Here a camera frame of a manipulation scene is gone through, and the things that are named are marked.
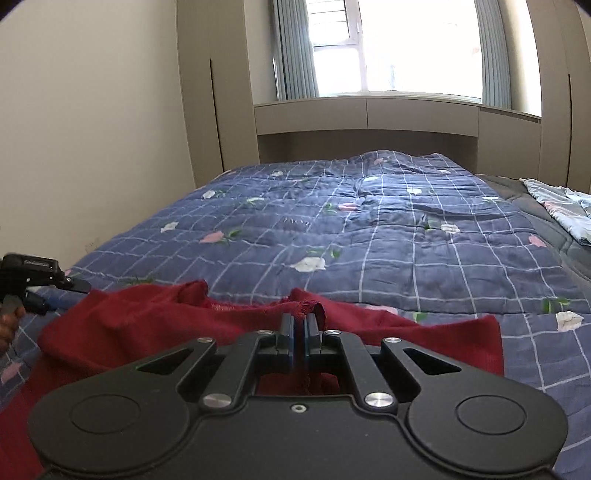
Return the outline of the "person's left hand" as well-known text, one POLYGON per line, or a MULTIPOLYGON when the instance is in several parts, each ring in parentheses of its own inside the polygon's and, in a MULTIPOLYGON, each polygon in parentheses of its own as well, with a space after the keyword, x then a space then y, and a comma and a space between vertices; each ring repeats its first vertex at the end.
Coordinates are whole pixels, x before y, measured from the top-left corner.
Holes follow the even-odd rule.
POLYGON ((20 320, 25 316, 26 311, 23 307, 15 309, 11 313, 1 316, 0 321, 0 354, 4 355, 12 345, 20 320))

